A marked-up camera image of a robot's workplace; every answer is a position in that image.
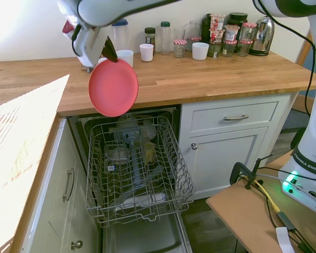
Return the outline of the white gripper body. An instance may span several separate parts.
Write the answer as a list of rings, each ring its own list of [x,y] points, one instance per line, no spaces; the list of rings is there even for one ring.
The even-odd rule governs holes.
[[[86,29],[78,24],[75,27],[74,50],[77,58],[85,68],[94,68],[108,38],[108,26]]]

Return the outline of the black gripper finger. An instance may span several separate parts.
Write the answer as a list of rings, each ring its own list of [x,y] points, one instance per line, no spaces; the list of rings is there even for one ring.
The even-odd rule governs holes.
[[[101,55],[112,62],[117,62],[118,57],[114,45],[109,37],[107,37]]]

